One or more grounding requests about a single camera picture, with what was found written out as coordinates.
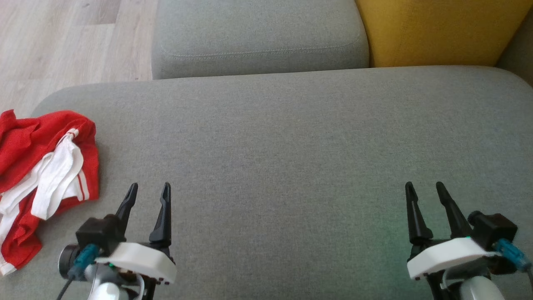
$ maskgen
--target gray ottoman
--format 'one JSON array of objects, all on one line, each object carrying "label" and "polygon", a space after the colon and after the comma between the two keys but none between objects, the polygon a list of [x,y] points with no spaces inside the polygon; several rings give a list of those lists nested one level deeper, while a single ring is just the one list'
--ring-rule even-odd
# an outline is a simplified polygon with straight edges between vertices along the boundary
[{"label": "gray ottoman", "polygon": [[160,0],[154,79],[368,67],[353,0]]},{"label": "gray ottoman", "polygon": [[[449,237],[435,182],[465,214],[501,212],[533,256],[533,89],[478,67],[406,67],[97,84],[35,115],[94,120],[101,195],[42,224],[43,250],[0,280],[2,299],[53,299],[61,249],[139,183],[126,232],[146,241],[172,184],[170,299],[430,299],[411,281],[404,184]],[[496,277],[506,299],[527,276]],[[73,283],[65,299],[86,299]]]}]

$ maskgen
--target gray sofa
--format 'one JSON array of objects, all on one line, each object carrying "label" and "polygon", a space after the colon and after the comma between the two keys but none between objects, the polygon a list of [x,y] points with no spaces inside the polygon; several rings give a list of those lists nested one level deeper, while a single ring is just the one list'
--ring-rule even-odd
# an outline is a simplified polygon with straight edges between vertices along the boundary
[{"label": "gray sofa", "polygon": [[[358,23],[355,6],[347,3],[335,0],[323,9],[348,15],[350,8],[347,19]],[[221,5],[212,9],[223,10]],[[179,41],[160,40],[168,22],[161,14],[171,15],[164,7],[154,49]],[[299,18],[306,17],[342,23],[327,14]],[[223,24],[211,21],[209,28]],[[195,30],[180,22],[176,26]],[[284,22],[276,19],[274,28],[282,31]],[[203,39],[219,37],[205,32]],[[42,251],[0,281],[1,297],[54,298],[64,284],[57,273],[61,249],[75,242],[86,218],[115,211],[133,182],[140,189],[126,232],[130,241],[147,240],[163,183],[173,188],[177,283],[158,287],[156,299],[429,299],[427,284],[411,281],[406,269],[407,181],[415,184],[436,237],[449,236],[434,188],[440,180],[465,214],[500,212],[516,222],[516,244],[533,255],[530,85],[488,67],[354,69],[368,64],[353,58],[354,51],[368,57],[366,45],[346,48],[337,58],[334,52],[269,52],[308,48],[320,39],[320,47],[341,44],[364,32],[344,31],[335,41],[307,32],[305,42],[291,34],[281,38],[283,45],[247,46],[245,51],[264,51],[254,58],[193,61],[154,54],[158,78],[277,74],[94,84],[46,98],[35,116],[72,109],[96,123],[101,195],[42,224]],[[236,43],[195,44],[183,35],[176,33],[188,41],[187,49],[175,53],[225,53]],[[315,59],[319,63],[303,63]],[[342,66],[346,70],[279,73]],[[525,275],[495,281],[506,299],[530,296]],[[65,299],[85,299],[89,289],[73,283]]]}]

